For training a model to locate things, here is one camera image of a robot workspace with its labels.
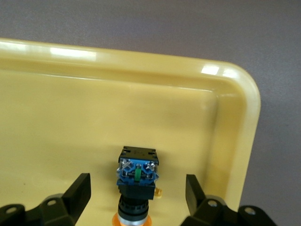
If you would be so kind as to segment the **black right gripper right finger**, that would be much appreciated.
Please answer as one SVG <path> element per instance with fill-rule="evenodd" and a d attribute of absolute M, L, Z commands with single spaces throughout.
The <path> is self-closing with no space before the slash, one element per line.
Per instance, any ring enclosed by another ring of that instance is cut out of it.
<path fill-rule="evenodd" d="M 230 209 L 218 196 L 205 195 L 195 175 L 186 175 L 185 198 L 190 215 L 184 226 L 275 226 L 261 208 L 244 205 Z"/>

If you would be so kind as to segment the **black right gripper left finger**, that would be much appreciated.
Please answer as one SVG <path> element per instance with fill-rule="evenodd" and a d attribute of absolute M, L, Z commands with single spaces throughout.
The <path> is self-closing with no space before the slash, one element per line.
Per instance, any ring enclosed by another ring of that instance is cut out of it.
<path fill-rule="evenodd" d="M 22 204 L 0 208 L 2 226 L 74 226 L 91 198 L 89 173 L 80 174 L 64 194 L 47 197 L 26 211 Z"/>

